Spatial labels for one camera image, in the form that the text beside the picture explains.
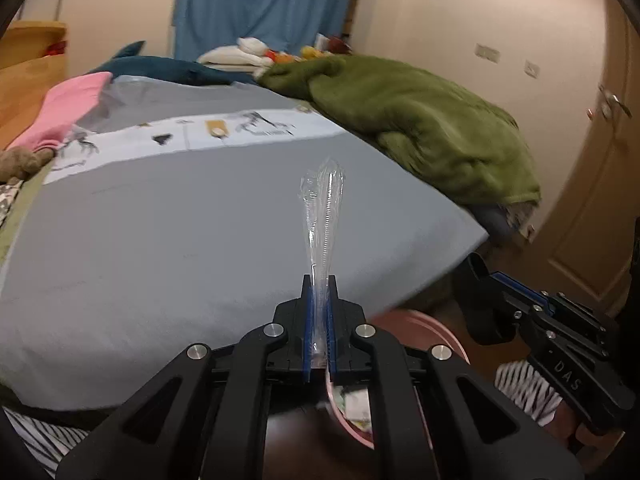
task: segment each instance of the orange headboard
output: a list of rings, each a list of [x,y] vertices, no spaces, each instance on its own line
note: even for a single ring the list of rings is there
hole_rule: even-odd
[[[42,57],[62,40],[60,22],[13,22],[0,38],[0,150],[38,116],[44,95],[66,78],[66,56]]]

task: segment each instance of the wall outlet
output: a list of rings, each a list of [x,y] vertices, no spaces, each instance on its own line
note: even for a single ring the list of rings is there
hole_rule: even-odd
[[[530,61],[524,64],[524,73],[531,76],[533,79],[538,79],[540,75],[540,67]]]
[[[491,62],[498,63],[500,61],[500,51],[481,44],[476,45],[476,56],[488,59]]]

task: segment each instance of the transparent plastic bag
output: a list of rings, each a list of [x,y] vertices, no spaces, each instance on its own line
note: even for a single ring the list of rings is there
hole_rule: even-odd
[[[307,173],[300,185],[307,234],[306,250],[311,264],[313,290],[312,337],[309,341],[311,366],[326,365],[326,307],[329,267],[340,214],[344,173],[329,159],[317,173]]]

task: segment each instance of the door handle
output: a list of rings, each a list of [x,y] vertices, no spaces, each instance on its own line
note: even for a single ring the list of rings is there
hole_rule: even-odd
[[[617,95],[604,88],[603,85],[600,85],[598,88],[604,97],[604,102],[602,103],[602,114],[607,120],[610,120],[613,117],[613,108],[616,106],[619,106],[629,119],[633,118],[633,114],[629,107],[625,105]]]

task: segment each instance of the door panel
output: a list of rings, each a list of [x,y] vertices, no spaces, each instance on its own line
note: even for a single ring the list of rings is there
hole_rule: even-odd
[[[496,266],[534,288],[563,291],[606,309],[628,285],[634,221],[640,216],[640,37],[617,0],[606,0],[602,83],[635,112],[594,117],[558,204],[533,242]]]

